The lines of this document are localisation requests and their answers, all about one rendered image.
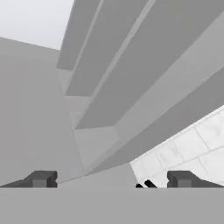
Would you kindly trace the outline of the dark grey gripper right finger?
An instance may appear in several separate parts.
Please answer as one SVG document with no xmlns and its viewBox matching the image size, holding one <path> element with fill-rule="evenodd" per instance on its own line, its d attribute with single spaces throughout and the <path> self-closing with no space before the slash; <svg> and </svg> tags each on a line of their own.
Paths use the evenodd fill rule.
<svg viewBox="0 0 224 224">
<path fill-rule="evenodd" d="M 215 184 L 199 178 L 191 171 L 168 171 L 168 187 L 177 188 L 223 188 L 223 185 Z"/>
</svg>

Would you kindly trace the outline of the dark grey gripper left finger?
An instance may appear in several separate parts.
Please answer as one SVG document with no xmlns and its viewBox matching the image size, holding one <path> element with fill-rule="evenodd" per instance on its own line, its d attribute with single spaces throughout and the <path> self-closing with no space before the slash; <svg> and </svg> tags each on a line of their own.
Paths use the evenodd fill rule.
<svg viewBox="0 0 224 224">
<path fill-rule="evenodd" d="M 2 185 L 2 188 L 56 188 L 57 177 L 56 171 L 34 171 L 24 179 Z"/>
</svg>

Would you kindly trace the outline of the grey wall cabinet with shelves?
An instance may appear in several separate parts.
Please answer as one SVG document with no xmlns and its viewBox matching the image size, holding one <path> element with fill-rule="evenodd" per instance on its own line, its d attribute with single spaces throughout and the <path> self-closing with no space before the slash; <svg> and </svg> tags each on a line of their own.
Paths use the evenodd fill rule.
<svg viewBox="0 0 224 224">
<path fill-rule="evenodd" d="M 127 164 L 224 105 L 224 0 L 74 0 L 57 67 L 68 177 Z"/>
</svg>

